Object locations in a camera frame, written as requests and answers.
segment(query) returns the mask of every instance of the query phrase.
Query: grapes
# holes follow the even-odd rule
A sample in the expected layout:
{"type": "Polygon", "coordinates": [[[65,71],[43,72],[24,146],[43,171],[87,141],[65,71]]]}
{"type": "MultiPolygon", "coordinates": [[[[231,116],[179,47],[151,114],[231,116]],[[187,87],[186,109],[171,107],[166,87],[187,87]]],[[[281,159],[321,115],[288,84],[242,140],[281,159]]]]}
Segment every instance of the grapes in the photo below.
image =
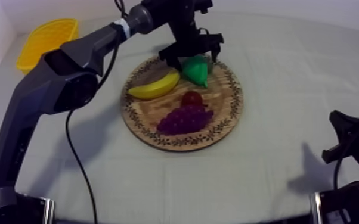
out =
{"type": "Polygon", "coordinates": [[[203,105],[185,105],[163,118],[157,130],[164,135],[198,132],[206,127],[212,117],[213,111],[206,111],[203,105]]]}

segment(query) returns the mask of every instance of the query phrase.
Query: decorative border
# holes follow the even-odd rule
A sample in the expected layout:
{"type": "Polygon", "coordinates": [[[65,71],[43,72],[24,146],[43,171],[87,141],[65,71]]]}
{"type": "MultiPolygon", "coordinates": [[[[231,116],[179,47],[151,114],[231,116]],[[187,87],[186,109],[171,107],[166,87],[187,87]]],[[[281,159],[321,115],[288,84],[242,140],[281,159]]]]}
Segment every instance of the decorative border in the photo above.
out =
{"type": "Polygon", "coordinates": [[[124,101],[125,101],[125,111],[128,112],[129,118],[134,122],[134,125],[137,129],[141,131],[141,134],[144,135],[146,138],[151,139],[157,145],[161,146],[175,146],[181,147],[184,145],[198,145],[202,142],[214,141],[215,137],[219,135],[226,127],[229,127],[232,122],[237,121],[237,117],[240,115],[242,108],[242,89],[238,81],[236,80],[235,74],[226,66],[224,63],[217,61],[215,63],[212,62],[210,56],[205,55],[205,58],[209,61],[210,64],[214,66],[218,66],[220,69],[224,70],[225,77],[227,78],[227,82],[232,89],[233,93],[231,94],[231,110],[230,110],[230,118],[225,118],[221,120],[220,123],[211,127],[209,132],[206,134],[199,134],[196,137],[187,136],[185,138],[174,138],[168,137],[165,135],[161,135],[155,131],[150,130],[150,128],[146,128],[140,118],[136,110],[132,107],[132,103],[134,102],[133,97],[128,94],[128,90],[134,86],[134,81],[137,80],[140,76],[142,76],[145,72],[150,70],[150,68],[156,64],[161,63],[159,57],[155,57],[152,59],[147,60],[137,71],[135,71],[127,80],[124,86],[124,101]]]}

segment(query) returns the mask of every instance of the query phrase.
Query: banana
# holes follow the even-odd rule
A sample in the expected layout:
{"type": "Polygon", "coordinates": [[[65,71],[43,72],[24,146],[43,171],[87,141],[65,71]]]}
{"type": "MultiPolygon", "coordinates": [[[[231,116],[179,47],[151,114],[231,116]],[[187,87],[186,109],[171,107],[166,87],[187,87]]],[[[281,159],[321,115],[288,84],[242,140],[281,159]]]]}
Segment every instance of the banana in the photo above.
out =
{"type": "Polygon", "coordinates": [[[171,70],[166,76],[151,84],[136,86],[128,90],[128,93],[139,99],[155,99],[171,91],[178,83],[180,74],[177,70],[171,70]]]}

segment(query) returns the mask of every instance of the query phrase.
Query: round wooden board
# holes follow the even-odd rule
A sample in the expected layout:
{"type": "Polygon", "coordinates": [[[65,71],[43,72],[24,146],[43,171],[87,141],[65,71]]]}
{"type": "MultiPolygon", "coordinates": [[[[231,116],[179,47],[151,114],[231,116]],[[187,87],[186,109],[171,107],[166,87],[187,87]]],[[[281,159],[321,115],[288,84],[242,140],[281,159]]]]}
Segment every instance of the round wooden board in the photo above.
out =
{"type": "Polygon", "coordinates": [[[208,147],[231,132],[238,122],[243,108],[241,86],[235,74],[222,62],[209,64],[208,88],[196,86],[181,79],[165,96],[152,100],[136,99],[128,89],[161,79],[172,68],[158,57],[152,57],[139,65],[128,77],[121,94],[121,113],[131,132],[145,143],[165,151],[186,152],[208,147]],[[207,110],[213,110],[211,122],[200,132],[165,136],[156,130],[160,120],[173,109],[180,107],[187,91],[197,91],[203,97],[207,110]]]}

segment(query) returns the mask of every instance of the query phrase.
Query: yellow plastic basket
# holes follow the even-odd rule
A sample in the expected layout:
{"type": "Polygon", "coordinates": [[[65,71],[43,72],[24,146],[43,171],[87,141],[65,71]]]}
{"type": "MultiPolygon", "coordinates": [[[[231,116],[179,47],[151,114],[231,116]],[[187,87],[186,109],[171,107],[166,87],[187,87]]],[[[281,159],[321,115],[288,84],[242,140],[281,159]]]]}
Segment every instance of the yellow plastic basket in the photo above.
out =
{"type": "Polygon", "coordinates": [[[28,74],[43,53],[55,50],[61,44],[78,38],[78,21],[61,18],[45,23],[30,33],[17,61],[17,68],[28,74]]]}

